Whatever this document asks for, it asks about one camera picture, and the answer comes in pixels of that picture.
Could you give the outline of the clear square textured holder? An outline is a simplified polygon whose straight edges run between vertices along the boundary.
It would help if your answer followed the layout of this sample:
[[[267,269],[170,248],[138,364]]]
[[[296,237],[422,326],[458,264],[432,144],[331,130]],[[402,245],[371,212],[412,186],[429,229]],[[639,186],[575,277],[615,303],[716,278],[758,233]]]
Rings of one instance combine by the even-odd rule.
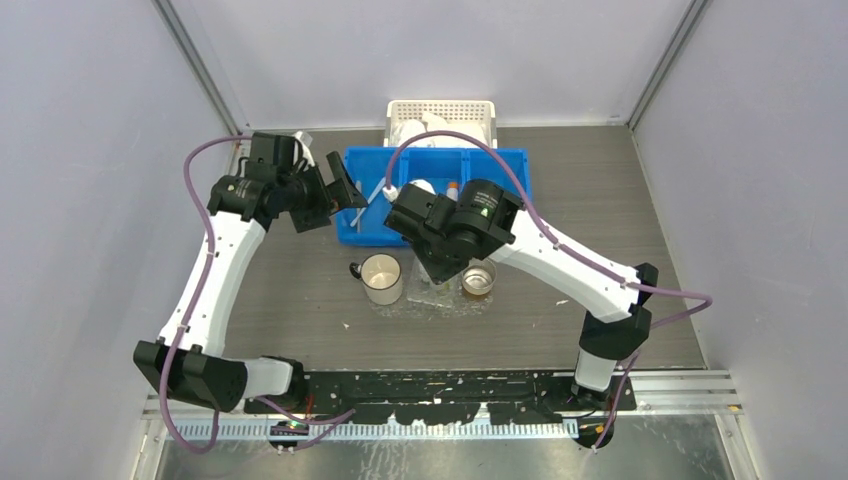
[[[406,299],[412,303],[433,307],[439,310],[453,310],[457,306],[457,278],[454,277],[451,279],[454,282],[452,291],[449,294],[440,295],[434,288],[435,284],[417,280],[413,277],[414,261],[411,267],[410,280],[406,287]]]

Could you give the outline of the white toothbrush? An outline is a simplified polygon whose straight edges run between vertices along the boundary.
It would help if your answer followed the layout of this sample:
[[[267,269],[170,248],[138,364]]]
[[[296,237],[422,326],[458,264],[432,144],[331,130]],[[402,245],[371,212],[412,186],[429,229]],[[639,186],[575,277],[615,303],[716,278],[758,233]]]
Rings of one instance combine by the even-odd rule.
[[[383,189],[385,187],[385,183],[386,183],[385,177],[381,177],[379,179],[379,181],[377,182],[377,184],[375,185],[372,192],[369,194],[369,196],[367,198],[367,205],[364,207],[364,212],[361,216],[361,220],[362,220],[363,215],[369,210],[369,208],[373,205],[373,203],[377,200],[377,198],[383,195]],[[353,227],[352,222],[355,221],[354,219],[356,217],[356,214],[355,214],[353,220],[349,224],[349,226],[351,228],[353,228],[354,230],[355,230],[355,228]]]

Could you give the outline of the white perforated basket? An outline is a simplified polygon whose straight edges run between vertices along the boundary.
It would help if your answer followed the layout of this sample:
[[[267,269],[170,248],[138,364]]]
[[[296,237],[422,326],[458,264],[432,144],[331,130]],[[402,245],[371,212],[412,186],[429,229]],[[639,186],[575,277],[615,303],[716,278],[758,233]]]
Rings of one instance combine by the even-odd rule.
[[[496,111],[488,100],[392,100],[387,106],[384,146],[405,141],[404,133],[447,127],[498,146]]]

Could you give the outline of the white enamel mug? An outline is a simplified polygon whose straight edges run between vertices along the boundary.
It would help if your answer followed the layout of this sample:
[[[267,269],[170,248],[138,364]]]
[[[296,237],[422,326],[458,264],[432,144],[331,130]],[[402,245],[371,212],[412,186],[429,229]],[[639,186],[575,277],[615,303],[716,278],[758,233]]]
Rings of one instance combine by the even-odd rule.
[[[349,272],[364,287],[367,298],[378,306],[397,302],[403,293],[403,272],[392,255],[377,253],[362,262],[351,262]]]

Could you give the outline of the small metal cup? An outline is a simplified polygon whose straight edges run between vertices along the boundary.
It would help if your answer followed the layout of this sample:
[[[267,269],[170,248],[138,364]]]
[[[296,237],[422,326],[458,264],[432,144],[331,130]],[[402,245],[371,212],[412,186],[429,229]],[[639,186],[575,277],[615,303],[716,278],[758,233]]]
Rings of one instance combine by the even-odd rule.
[[[489,259],[472,259],[461,273],[461,286],[467,295],[485,297],[492,291],[497,279],[495,263]]]

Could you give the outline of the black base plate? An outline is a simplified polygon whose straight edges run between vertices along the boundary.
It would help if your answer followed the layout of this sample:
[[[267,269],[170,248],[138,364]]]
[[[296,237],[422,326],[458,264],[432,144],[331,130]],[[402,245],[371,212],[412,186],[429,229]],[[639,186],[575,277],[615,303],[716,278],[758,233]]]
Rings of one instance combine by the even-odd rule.
[[[361,425],[468,424],[488,417],[494,425],[553,424],[588,413],[607,415],[636,407],[631,383],[615,376],[592,397],[573,388],[570,370],[312,371],[281,396],[266,394],[244,405],[247,413],[310,413],[331,419],[347,411]]]

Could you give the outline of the perforated metal rail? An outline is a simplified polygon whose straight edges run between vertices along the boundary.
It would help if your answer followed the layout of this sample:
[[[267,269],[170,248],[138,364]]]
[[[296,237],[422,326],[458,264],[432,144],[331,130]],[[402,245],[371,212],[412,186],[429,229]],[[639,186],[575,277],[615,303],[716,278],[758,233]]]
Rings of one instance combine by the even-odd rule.
[[[218,438],[224,441],[306,441],[328,430],[327,425],[290,425],[275,419],[221,420]],[[579,437],[578,424],[566,420],[553,424],[493,425],[488,418],[461,424],[428,426],[421,420],[410,425],[391,421],[384,425],[347,423],[331,430],[328,441],[356,440],[478,440],[478,439],[559,439]]]

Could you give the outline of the red cap toothpaste tube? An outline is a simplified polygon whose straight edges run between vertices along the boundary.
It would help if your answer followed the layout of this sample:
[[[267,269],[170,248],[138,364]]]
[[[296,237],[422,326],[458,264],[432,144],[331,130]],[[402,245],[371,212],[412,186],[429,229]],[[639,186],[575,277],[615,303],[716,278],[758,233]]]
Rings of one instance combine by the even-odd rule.
[[[436,191],[433,185],[425,179],[415,179],[410,182],[410,185],[415,186],[431,195],[435,195]]]

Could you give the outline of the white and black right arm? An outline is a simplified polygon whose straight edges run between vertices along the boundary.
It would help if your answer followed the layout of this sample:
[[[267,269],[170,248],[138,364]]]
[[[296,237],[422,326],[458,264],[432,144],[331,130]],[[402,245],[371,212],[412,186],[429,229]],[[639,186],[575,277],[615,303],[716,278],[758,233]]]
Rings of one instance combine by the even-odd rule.
[[[596,410],[611,395],[616,364],[648,336],[648,294],[657,271],[613,262],[536,222],[519,196],[485,179],[469,181],[452,200],[413,181],[386,187],[391,209],[384,221],[412,248],[430,280],[444,283],[475,260],[524,271],[578,302],[586,310],[571,397]]]

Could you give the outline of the blue three-compartment plastic bin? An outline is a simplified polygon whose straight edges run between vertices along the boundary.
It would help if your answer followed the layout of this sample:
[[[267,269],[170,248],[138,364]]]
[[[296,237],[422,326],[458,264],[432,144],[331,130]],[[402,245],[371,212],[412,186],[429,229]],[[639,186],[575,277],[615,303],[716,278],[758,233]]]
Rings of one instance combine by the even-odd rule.
[[[353,146],[346,149],[343,163],[353,182],[362,182],[362,194],[368,198],[381,177],[385,177],[393,147]],[[510,176],[497,161],[479,148],[417,148],[405,149],[392,170],[392,184],[398,188],[415,179],[429,181],[436,192],[445,194],[451,181],[459,189],[473,180],[488,180],[520,196]],[[362,217],[362,229],[349,226],[356,211],[344,210],[336,220],[340,243],[356,247],[404,247],[406,243],[395,231],[384,226],[391,210],[384,195],[377,198]]]

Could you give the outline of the orange cap toothpaste tube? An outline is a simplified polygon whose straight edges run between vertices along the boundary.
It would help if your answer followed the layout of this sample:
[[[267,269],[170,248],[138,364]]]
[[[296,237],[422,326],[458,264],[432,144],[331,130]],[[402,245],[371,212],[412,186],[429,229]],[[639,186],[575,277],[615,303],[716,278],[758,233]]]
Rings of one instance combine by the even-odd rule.
[[[457,201],[459,197],[459,183],[455,181],[451,181],[447,185],[446,196],[453,200]]]

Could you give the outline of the clear oval textured tray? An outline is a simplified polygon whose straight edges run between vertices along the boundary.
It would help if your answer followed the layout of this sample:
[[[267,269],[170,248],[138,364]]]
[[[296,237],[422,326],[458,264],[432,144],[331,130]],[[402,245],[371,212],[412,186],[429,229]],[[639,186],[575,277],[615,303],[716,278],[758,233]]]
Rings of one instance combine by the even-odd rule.
[[[461,276],[457,275],[456,292],[458,296],[457,306],[453,310],[439,310],[433,307],[428,307],[420,304],[415,304],[406,299],[406,287],[410,280],[411,271],[404,276],[403,293],[400,299],[394,304],[388,306],[378,306],[368,301],[369,306],[376,312],[377,315],[392,318],[416,318],[431,320],[436,317],[455,318],[464,316],[477,316],[486,312],[493,304],[493,296],[491,294],[485,297],[474,297],[467,295],[461,286]]]

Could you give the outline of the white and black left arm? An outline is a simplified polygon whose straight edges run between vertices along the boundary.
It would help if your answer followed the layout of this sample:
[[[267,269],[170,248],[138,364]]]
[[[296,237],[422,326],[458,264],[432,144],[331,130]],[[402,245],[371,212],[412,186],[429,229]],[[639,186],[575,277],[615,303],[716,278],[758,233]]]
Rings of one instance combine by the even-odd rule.
[[[133,362],[165,400],[230,412],[266,397],[284,414],[308,397],[301,362],[279,356],[224,357],[228,322],[241,283],[272,222],[289,214],[299,233],[330,225],[335,214],[366,206],[339,152],[326,159],[326,181],[302,133],[256,132],[236,174],[220,177],[208,202],[189,192],[204,237],[175,310],[153,341],[141,340]]]

